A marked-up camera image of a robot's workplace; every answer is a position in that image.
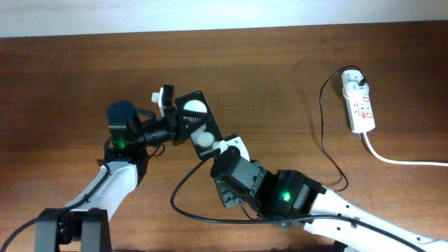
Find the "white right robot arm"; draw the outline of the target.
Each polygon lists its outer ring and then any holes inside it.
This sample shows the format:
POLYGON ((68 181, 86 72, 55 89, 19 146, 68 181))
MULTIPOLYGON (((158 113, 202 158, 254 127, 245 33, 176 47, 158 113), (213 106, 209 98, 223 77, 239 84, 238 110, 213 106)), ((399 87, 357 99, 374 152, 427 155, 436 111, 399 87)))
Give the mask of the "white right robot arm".
POLYGON ((211 177, 263 221, 303 228, 357 251, 446 251, 447 242, 416 234, 347 202, 294 170, 272 174, 232 146, 213 160, 211 177))

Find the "black Galaxy flip phone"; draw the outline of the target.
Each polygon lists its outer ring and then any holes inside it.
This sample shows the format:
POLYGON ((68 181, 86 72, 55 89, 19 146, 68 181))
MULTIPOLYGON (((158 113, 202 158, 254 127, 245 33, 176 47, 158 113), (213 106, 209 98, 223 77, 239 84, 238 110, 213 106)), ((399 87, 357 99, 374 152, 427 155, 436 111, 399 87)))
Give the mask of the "black Galaxy flip phone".
POLYGON ((200 160, 213 156, 214 148, 223 140, 209 104, 201 90, 175 99, 181 133, 190 138, 200 160))

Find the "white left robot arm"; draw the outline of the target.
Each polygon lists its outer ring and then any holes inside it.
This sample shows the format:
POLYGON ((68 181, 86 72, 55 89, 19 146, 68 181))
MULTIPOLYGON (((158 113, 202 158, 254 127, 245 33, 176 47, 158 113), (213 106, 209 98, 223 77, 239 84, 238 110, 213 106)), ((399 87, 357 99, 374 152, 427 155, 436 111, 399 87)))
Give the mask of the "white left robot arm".
POLYGON ((129 101, 117 101, 106 115, 111 133, 94 180, 61 209, 45 209, 37 218, 35 251, 59 251, 61 245, 80 242, 82 251, 112 251, 109 221, 122 201, 142 181, 152 155, 148 146, 179 144, 207 124, 209 108, 198 98, 173 107, 162 103, 163 117, 139 110, 129 101))

